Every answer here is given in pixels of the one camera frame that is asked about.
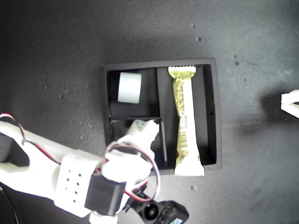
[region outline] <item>black box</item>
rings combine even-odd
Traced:
[[[173,174],[178,140],[178,114],[169,66],[196,66],[192,78],[197,145],[205,170],[220,169],[221,120],[216,62],[214,58],[103,65],[101,98],[106,145],[126,134],[135,119],[154,119],[160,132],[151,145],[161,174]],[[138,104],[117,102],[119,73],[142,75]]]

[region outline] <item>black fabric surface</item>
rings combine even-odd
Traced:
[[[280,110],[280,94],[299,86],[298,12],[296,0],[2,1],[1,109],[31,132],[103,155],[100,64],[215,57],[223,168],[163,176],[158,199],[185,205],[190,224],[296,224],[299,123]],[[5,189],[21,224],[88,223]],[[0,201],[0,222],[13,223]]]

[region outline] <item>black wire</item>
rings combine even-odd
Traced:
[[[10,208],[12,209],[12,211],[13,211],[13,213],[14,213],[15,223],[16,223],[16,224],[19,224],[19,219],[18,219],[17,213],[15,212],[15,209],[14,209],[14,207],[13,207],[13,204],[11,203],[11,200],[10,200],[10,199],[8,198],[8,196],[4,193],[2,187],[0,187],[0,191],[1,191],[1,193],[3,194],[3,196],[5,197],[6,201],[8,202]]]

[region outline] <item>wrapped snack bar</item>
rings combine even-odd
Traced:
[[[169,67],[168,72],[173,78],[173,92],[179,117],[178,146],[175,175],[204,176],[205,171],[200,162],[196,142],[194,120],[192,77],[196,67]]]

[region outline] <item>white roll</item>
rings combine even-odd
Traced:
[[[138,104],[141,90],[141,74],[121,72],[118,102]]]

